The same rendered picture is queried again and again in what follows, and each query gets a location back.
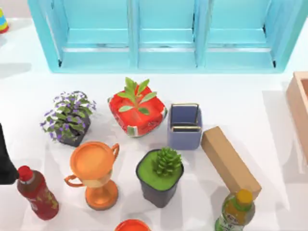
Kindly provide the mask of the red plant pot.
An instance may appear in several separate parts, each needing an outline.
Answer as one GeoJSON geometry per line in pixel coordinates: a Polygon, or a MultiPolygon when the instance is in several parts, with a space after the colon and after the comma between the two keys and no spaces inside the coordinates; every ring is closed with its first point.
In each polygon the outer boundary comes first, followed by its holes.
{"type": "Polygon", "coordinates": [[[150,80],[137,83],[125,79],[124,90],[108,99],[109,108],[124,132],[131,137],[143,136],[158,127],[167,116],[167,108],[148,87],[150,80]]]}

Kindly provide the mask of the blue square container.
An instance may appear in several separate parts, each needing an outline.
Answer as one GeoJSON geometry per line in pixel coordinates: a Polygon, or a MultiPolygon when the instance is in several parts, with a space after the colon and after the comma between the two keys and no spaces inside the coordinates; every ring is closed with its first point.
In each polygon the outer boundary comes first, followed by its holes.
{"type": "Polygon", "coordinates": [[[202,112],[197,103],[173,103],[169,110],[167,145],[175,150],[196,150],[203,130],[202,112]]]}

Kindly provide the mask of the succulent in dark pot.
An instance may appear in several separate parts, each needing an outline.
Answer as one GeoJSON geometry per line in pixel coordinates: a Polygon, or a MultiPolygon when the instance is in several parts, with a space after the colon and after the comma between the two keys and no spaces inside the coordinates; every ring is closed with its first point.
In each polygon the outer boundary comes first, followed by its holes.
{"type": "Polygon", "coordinates": [[[143,197],[158,208],[169,203],[183,173],[182,157],[170,147],[148,151],[136,166],[143,197]]]}

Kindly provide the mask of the orange trophy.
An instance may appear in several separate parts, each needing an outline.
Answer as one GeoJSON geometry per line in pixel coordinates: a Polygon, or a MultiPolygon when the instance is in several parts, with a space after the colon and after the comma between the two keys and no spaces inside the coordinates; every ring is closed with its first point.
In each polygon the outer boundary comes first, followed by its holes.
{"type": "Polygon", "coordinates": [[[94,210],[106,210],[115,205],[118,187],[111,180],[113,165],[119,154],[119,144],[109,147],[92,141],[77,147],[70,157],[73,175],[64,180],[70,187],[86,187],[85,199],[94,210]]]}

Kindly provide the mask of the light blue rack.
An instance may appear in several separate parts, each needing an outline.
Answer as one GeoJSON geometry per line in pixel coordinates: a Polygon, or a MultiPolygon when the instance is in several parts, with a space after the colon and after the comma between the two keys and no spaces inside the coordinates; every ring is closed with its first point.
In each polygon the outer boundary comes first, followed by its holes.
{"type": "Polygon", "coordinates": [[[308,0],[28,0],[55,73],[280,73],[308,0]]]}

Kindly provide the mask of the purple flower plant pot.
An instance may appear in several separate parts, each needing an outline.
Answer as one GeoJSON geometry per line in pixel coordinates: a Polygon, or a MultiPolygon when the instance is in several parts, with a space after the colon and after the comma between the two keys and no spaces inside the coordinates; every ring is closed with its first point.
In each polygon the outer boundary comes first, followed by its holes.
{"type": "Polygon", "coordinates": [[[40,127],[53,141],[78,147],[90,127],[90,116],[96,110],[96,102],[78,90],[64,91],[53,102],[54,108],[44,114],[40,127]]]}

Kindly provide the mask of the brown cardboard box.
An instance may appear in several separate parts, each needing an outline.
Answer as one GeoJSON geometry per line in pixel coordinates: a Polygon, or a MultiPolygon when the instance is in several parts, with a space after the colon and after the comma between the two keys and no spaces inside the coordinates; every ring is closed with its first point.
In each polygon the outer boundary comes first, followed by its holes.
{"type": "Polygon", "coordinates": [[[203,132],[201,147],[231,193],[247,189],[254,200],[259,196],[261,185],[219,126],[203,132]]]}

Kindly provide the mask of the orange round object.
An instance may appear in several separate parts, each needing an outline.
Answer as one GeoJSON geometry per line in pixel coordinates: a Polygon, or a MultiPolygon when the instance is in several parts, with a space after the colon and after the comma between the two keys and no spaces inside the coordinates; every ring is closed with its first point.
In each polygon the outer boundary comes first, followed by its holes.
{"type": "Polygon", "coordinates": [[[114,231],[151,231],[151,229],[139,219],[127,219],[119,223],[114,231]]]}

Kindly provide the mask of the green bottle with yellow cap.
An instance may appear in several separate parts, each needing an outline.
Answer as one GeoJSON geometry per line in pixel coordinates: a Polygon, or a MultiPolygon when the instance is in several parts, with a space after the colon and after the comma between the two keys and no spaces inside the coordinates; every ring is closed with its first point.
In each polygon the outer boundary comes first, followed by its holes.
{"type": "Polygon", "coordinates": [[[247,189],[230,193],[224,200],[215,231],[243,231],[255,214],[252,193],[247,189]]]}

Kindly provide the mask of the red bottle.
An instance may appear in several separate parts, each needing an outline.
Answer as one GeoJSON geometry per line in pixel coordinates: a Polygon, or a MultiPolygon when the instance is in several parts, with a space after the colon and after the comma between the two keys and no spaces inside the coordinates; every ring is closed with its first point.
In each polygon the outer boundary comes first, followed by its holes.
{"type": "Polygon", "coordinates": [[[59,203],[49,190],[44,176],[28,166],[18,168],[17,189],[31,205],[32,210],[42,220],[50,220],[58,214],[59,203]]]}

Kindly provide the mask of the salmon-coloured shallow box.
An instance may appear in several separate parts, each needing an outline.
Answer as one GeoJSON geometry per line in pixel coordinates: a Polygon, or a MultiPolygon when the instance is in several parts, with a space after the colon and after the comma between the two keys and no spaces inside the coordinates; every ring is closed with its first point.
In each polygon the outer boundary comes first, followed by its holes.
{"type": "Polygon", "coordinates": [[[308,165],[308,71],[293,73],[286,90],[286,98],[303,156],[308,165]]]}

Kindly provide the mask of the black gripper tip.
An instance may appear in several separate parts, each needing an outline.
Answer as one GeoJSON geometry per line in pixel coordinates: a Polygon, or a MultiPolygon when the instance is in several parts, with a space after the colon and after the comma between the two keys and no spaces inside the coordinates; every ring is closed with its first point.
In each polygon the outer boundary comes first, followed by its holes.
{"type": "Polygon", "coordinates": [[[12,185],[17,179],[19,173],[10,160],[0,123],[0,185],[12,185]]]}

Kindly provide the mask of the stack of coloured rings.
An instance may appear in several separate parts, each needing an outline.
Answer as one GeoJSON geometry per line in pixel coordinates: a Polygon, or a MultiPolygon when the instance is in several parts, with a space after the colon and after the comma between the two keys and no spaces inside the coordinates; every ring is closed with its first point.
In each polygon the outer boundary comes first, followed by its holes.
{"type": "Polygon", "coordinates": [[[8,22],[3,14],[3,10],[0,7],[0,34],[7,32],[9,29],[8,22]]]}

